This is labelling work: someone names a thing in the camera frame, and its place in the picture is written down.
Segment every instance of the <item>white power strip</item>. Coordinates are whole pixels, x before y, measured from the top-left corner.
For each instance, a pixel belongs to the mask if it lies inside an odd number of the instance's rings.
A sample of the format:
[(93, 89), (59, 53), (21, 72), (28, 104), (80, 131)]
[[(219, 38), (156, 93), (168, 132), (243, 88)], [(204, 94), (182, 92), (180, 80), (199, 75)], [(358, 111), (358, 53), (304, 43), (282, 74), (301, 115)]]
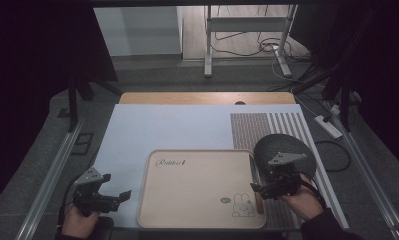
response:
[(318, 116), (314, 118), (314, 120), (324, 129), (332, 138), (334, 139), (339, 139), (343, 136), (343, 134), (337, 130), (335, 126), (333, 126), (330, 122), (324, 122), (323, 121), (324, 117), (323, 116)]

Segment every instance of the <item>small logo on tray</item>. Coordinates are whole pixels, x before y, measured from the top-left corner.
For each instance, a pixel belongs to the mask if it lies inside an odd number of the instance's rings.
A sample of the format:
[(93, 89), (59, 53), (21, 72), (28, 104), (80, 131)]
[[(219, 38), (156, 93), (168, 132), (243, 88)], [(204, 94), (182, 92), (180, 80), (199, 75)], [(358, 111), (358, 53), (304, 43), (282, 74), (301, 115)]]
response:
[(166, 166), (182, 166), (186, 163), (186, 160), (167, 160), (167, 159), (160, 159), (156, 161), (155, 166), (166, 167)]

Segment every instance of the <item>black round object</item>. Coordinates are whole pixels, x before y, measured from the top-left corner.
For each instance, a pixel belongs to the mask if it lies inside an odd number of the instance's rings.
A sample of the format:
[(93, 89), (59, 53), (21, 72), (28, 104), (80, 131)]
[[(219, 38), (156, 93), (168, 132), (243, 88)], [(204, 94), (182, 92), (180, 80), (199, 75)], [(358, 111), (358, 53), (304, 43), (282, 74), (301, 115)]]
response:
[[(306, 154), (307, 158), (286, 165), (269, 166), (268, 161), (279, 152)], [(292, 171), (303, 172), (309, 177), (313, 177), (317, 165), (315, 156), (308, 146), (299, 139), (286, 134), (271, 134), (261, 138), (255, 145), (254, 159), (259, 171), (267, 181), (272, 181), (274, 177), (277, 178)]]

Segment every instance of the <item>striped pattern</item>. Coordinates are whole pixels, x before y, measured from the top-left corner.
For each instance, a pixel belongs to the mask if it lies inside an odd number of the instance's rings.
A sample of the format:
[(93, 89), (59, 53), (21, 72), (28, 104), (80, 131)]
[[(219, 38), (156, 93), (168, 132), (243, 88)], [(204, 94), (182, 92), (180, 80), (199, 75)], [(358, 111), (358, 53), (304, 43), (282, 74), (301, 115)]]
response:
[[(235, 149), (253, 151), (264, 136), (283, 133), (296, 137), (310, 147), (310, 137), (299, 113), (232, 113), (230, 114)], [(268, 200), (267, 228), (298, 229), (301, 220), (281, 201)]]

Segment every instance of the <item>cartoon rabbit drawing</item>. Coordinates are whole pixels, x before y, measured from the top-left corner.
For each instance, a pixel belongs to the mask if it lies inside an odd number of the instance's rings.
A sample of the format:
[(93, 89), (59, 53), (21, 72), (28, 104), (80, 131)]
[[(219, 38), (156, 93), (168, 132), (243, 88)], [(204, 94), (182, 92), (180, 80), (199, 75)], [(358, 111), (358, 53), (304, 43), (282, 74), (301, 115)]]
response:
[(233, 217), (255, 217), (255, 211), (249, 195), (236, 193), (234, 195)]

